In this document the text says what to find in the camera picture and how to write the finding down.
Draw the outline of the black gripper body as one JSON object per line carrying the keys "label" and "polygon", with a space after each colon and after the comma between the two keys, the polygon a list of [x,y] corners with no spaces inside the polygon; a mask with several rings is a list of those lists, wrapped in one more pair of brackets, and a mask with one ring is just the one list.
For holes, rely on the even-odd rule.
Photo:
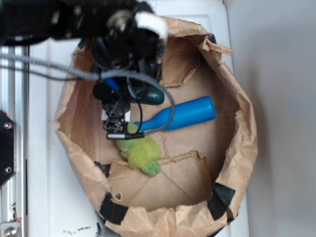
{"label": "black gripper body", "polygon": [[131,104],[141,106],[141,100],[148,95],[148,86],[131,77],[104,77],[99,72],[99,79],[93,87],[93,95],[101,101],[103,127],[111,134],[132,133],[128,129]]}

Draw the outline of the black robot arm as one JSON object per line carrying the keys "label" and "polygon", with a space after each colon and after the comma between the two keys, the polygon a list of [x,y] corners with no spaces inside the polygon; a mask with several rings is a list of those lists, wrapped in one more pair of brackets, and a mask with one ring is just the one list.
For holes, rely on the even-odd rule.
{"label": "black robot arm", "polygon": [[60,64],[2,53],[3,59],[65,71],[75,79],[95,82],[102,102],[108,139],[143,138],[164,130],[174,117],[155,128],[128,128],[133,102],[160,104],[170,94],[160,85],[167,23],[146,2],[137,0],[3,0],[0,3],[2,46],[29,46],[47,39],[79,39],[90,47],[89,72]]}

